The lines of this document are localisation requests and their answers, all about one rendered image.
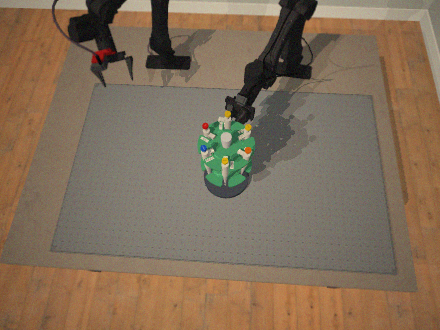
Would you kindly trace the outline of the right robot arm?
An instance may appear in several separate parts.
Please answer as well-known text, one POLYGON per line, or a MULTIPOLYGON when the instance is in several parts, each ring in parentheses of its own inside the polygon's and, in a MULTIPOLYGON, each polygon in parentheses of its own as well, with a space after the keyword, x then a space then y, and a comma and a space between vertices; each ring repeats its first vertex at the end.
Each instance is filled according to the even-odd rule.
MULTIPOLYGON (((126 1, 86 0, 88 14, 82 14, 82 16, 69 19, 69 37, 78 43, 99 38, 105 41, 105 38, 112 36, 108 24, 113 23, 114 15, 118 13, 118 9, 126 1)), ((149 38, 149 45, 159 55, 148 55, 146 68, 189 70, 191 57, 174 56, 175 51, 171 48, 171 40, 168 33, 168 5, 169 0, 151 0, 152 33, 149 38)), ((104 62, 101 62, 101 64, 92 63, 91 67, 97 72, 105 71, 107 70, 108 62, 109 58, 105 54, 104 62)))

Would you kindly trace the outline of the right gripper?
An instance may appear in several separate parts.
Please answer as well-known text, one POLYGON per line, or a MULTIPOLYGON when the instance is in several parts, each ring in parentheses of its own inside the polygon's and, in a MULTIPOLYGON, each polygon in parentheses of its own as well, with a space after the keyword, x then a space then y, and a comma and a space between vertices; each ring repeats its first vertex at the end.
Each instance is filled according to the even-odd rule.
MULTIPOLYGON (((131 57, 125 58, 125 55, 126 55, 125 51, 120 52, 119 54, 116 54, 118 52, 116 50, 116 46, 115 46, 113 37, 107 37, 107 38, 105 38, 105 41, 102 41, 101 38, 96 39, 95 41, 96 41, 98 50, 100 50, 100 51, 96 51, 94 53, 98 54, 101 62, 104 62, 105 54, 106 54, 106 56, 110 60, 108 63, 113 63, 113 62, 118 62, 118 61, 126 60, 126 64, 127 64, 127 67, 128 67, 129 73, 130 73, 130 77, 131 77, 131 79, 133 81, 133 73, 132 73, 133 57, 131 56, 131 57), (107 48, 109 48, 109 49, 107 49, 107 48), (105 50, 103 50, 103 49, 105 49, 105 50), (131 60, 132 60, 132 67, 131 67, 131 60)), ((92 63, 98 63, 96 58, 95 58, 95 55, 92 56, 92 61, 91 62, 92 63)), ((101 71, 99 71, 99 72, 94 71, 94 69, 92 67, 90 68, 90 70, 97 76, 97 78, 101 81, 103 86, 106 87, 106 84, 105 84, 102 72, 101 71)))

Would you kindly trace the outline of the white pipette with blue button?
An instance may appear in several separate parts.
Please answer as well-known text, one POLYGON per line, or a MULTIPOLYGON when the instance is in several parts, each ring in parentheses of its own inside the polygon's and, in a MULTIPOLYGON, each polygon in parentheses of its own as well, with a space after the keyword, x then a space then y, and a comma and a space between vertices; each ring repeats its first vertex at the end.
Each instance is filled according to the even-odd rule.
MULTIPOLYGON (((211 148, 211 149, 207 150, 206 145, 202 145, 200 147, 200 149, 201 149, 201 154, 202 154, 202 158, 203 159, 209 157, 209 154, 214 153, 214 149, 211 148)), ((210 174, 211 173, 211 168, 209 168, 205 163, 204 163, 204 165, 206 167, 206 170, 207 170, 208 174, 210 174)))

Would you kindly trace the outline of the white pipette with yellow button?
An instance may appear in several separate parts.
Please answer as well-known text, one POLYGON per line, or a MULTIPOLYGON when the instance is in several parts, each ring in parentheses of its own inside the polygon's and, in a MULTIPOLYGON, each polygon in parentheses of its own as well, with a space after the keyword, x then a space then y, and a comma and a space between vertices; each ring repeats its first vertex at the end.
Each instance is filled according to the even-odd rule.
POLYGON ((222 159, 222 163, 221 163, 221 166, 222 166, 222 176, 223 176, 223 179, 224 179, 224 184, 226 184, 226 182, 227 182, 227 177, 228 177, 228 174, 229 174, 229 163, 228 163, 228 156, 223 156, 223 159, 222 159))
POLYGON ((244 141, 244 140, 250 138, 250 134, 251 134, 251 125, 250 125, 250 124, 247 124, 247 125, 245 126, 244 134, 239 135, 239 136, 238 136, 238 139, 239 139, 239 140, 242 140, 242 139, 243 139, 243 141, 244 141))

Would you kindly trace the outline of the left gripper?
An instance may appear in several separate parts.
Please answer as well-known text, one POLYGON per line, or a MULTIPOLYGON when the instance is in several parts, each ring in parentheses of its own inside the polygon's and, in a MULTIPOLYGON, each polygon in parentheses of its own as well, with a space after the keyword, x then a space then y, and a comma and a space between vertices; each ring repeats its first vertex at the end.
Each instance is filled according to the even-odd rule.
POLYGON ((249 97, 247 97, 246 96, 247 93, 248 92, 246 89, 242 89, 240 91, 240 93, 238 93, 239 95, 244 96, 245 98, 248 99, 246 106, 244 106, 244 107, 237 105, 237 103, 235 102, 237 95, 234 96, 234 98, 227 96, 225 99, 225 102, 226 102, 225 110, 231 112, 231 116, 230 116, 231 120, 234 117, 234 118, 236 118, 235 121, 239 122, 241 124, 247 123, 249 119, 250 119, 250 121, 252 121, 254 119, 254 114, 255 114, 255 108, 252 107, 252 104, 255 101, 254 94, 251 92, 249 97))

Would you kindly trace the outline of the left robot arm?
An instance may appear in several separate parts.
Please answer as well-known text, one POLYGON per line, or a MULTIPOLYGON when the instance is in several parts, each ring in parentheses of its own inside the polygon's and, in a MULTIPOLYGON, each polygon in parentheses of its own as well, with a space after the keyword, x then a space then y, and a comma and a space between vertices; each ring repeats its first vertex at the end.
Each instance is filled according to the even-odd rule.
MULTIPOLYGON (((248 63, 245 66, 244 86, 242 89, 246 89, 247 92, 252 86, 261 81, 261 73, 263 73, 262 80, 268 77, 279 76, 271 73, 266 68, 278 74, 292 74, 298 72, 298 74, 284 77, 307 80, 311 78, 312 67, 308 65, 300 65, 303 59, 303 56, 301 55, 303 50, 301 39, 305 22, 306 20, 309 21, 313 16, 318 1, 300 0, 295 6, 294 4, 298 0, 290 0, 288 4, 287 1, 289 0, 279 1, 279 5, 282 8, 280 10, 278 22, 267 46, 261 55, 259 55, 258 60, 255 59, 254 62, 248 63), (285 8, 285 5, 287 8, 285 8), (294 7, 291 10, 292 6, 294 7), (273 47, 269 52, 272 45, 273 47), (268 52, 269 54, 265 57, 268 52), (265 61, 263 63, 264 57, 265 61), (279 58, 284 60, 284 65, 283 62, 279 62, 279 58), (264 65, 266 68, 264 68, 264 65)), ((266 79, 257 84, 252 91, 255 99, 262 88, 267 90, 269 87, 272 87, 276 79, 277 77, 266 79)))

